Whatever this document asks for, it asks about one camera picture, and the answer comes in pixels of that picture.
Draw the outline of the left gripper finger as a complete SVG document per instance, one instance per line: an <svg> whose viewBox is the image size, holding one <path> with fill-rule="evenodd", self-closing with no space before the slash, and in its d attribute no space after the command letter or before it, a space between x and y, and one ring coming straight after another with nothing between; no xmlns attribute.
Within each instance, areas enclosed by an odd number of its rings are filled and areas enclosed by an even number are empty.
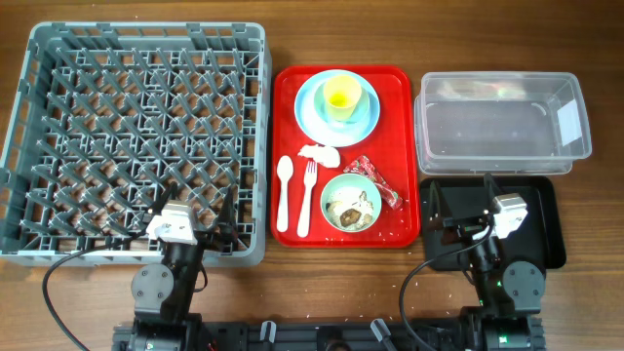
<svg viewBox="0 0 624 351"><path fill-rule="evenodd" d="M233 227L235 225L235 208L233 203L233 191L231 187L227 188L219 215L219 225L228 225Z"/></svg>
<svg viewBox="0 0 624 351"><path fill-rule="evenodd" d="M170 200L177 198L177 183L171 183L166 187L158 199L148 208L150 215L159 215Z"/></svg>

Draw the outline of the red snack wrapper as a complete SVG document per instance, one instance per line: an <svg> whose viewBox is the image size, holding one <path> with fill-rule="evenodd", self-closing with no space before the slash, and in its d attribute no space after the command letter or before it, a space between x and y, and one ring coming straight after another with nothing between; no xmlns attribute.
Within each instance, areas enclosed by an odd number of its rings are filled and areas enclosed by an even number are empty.
<svg viewBox="0 0 624 351"><path fill-rule="evenodd" d="M403 198L392 188L366 155L361 155L348 164L343 171L346 174L357 174L370 180L380 193L381 199L393 210L403 205Z"/></svg>

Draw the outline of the light blue plate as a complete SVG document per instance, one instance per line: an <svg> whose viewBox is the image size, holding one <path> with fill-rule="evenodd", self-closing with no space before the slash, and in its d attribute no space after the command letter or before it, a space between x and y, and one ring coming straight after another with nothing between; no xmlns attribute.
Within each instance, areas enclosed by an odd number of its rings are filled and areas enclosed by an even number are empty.
<svg viewBox="0 0 624 351"><path fill-rule="evenodd" d="M320 85L333 76L346 74L354 76L367 91L370 107L364 119L357 124L335 126L323 120L314 106L314 95ZM380 116L380 100L371 85L362 76L347 70L326 70L306 80L296 94L294 115L297 125L317 143L344 147L364 140L375 128Z"/></svg>

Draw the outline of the green food bowl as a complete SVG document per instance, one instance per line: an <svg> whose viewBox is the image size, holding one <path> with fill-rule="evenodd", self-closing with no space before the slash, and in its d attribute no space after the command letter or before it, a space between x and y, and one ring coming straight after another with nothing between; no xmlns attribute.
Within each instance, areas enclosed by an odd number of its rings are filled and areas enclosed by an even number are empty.
<svg viewBox="0 0 624 351"><path fill-rule="evenodd" d="M356 187L356 188L365 190L367 192L368 199L372 201L374 205L373 220L370 226L366 227L365 229L361 231L347 232L347 231L342 231L338 229L336 226L334 226L333 224L329 222L327 211L325 210L325 204L329 200L330 195L334 191L342 187ZM341 232L345 232L345 233L359 233L359 232L363 232L367 229L372 228L375 222L379 219L381 208L382 208L381 196L376 186L364 176L357 175L357 174L342 174L342 175L337 175L336 177L331 179L322 191L320 204L321 204L322 214L325 220L335 229Z"/></svg>

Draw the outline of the white plastic spoon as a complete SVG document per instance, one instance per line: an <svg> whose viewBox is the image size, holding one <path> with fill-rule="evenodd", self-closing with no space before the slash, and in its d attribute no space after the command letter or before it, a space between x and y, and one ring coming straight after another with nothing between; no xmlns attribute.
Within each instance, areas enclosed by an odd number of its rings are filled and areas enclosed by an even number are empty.
<svg viewBox="0 0 624 351"><path fill-rule="evenodd" d="M276 171L280 180L276 227L279 232L285 232L289 228L289 181L293 176L293 161L291 157L288 155L282 156L277 164Z"/></svg>

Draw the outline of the white plastic fork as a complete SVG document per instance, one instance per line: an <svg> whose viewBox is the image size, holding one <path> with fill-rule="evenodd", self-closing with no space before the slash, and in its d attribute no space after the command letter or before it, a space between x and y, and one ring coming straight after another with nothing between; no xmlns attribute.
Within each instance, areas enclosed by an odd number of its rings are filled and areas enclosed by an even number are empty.
<svg viewBox="0 0 624 351"><path fill-rule="evenodd" d="M296 234L299 238L305 238L309 233L310 213L311 213L311 196L312 190L317 182L318 166L315 161L309 161L306 165L303 184L304 194L300 209L299 219L296 228Z"/></svg>

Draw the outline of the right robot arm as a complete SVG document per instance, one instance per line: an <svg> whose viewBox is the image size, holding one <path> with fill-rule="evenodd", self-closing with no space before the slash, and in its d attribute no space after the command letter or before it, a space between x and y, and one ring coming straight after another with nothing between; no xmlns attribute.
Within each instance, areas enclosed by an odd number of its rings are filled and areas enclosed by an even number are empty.
<svg viewBox="0 0 624 351"><path fill-rule="evenodd" d="M434 257L459 259L466 255L471 281L480 300L464 307L457 318L456 347L461 350L535 350L531 317L541 311L544 272L527 260L507 262L502 241L523 224L527 203L518 193L501 190L484 175L486 206L469 216L452 213L440 183L429 187L427 230L442 235L444 246L456 250Z"/></svg>

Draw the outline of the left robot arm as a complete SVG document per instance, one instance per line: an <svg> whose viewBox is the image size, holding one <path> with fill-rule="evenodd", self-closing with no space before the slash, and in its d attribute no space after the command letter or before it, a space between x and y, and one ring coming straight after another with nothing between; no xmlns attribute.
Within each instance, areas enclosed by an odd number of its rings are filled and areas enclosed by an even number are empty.
<svg viewBox="0 0 624 351"><path fill-rule="evenodd" d="M142 267L131 284L135 318L129 331L116 331L114 350L216 350L215 339L202 317L189 311L196 281L205 275L204 252L222 251L238 239L231 189L226 194L215 225L197 227L191 205L176 199L170 185L147 210L145 232L165 244L159 263Z"/></svg>

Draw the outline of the rice and mushroom leftovers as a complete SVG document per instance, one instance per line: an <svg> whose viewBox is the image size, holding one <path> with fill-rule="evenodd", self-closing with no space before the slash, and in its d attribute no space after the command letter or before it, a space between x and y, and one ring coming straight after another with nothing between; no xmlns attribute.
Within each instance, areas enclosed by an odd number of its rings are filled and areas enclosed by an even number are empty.
<svg viewBox="0 0 624 351"><path fill-rule="evenodd" d="M325 210L331 224L342 231L355 232L371 225L374 205L365 190L342 187L330 195Z"/></svg>

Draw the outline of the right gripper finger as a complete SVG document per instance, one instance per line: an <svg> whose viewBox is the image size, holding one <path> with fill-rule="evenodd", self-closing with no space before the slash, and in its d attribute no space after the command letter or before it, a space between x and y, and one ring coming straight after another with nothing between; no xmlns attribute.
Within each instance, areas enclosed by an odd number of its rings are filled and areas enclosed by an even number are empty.
<svg viewBox="0 0 624 351"><path fill-rule="evenodd" d="M437 180L432 180L429 187L429 209L428 215L431 219L439 216L441 212L440 184Z"/></svg>
<svg viewBox="0 0 624 351"><path fill-rule="evenodd" d="M490 173L484 174L484 188L486 191L487 209L494 209L494 198L502 194L502 190Z"/></svg>

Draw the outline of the white napkin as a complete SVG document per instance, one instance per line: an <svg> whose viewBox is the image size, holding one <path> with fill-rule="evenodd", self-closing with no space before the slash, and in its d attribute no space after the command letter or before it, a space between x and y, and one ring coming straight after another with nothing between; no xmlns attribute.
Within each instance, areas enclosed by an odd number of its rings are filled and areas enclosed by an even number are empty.
<svg viewBox="0 0 624 351"><path fill-rule="evenodd" d="M316 163L328 169L334 169L340 165L339 152L332 146L323 146L319 144L303 145L297 155L312 159Z"/></svg>

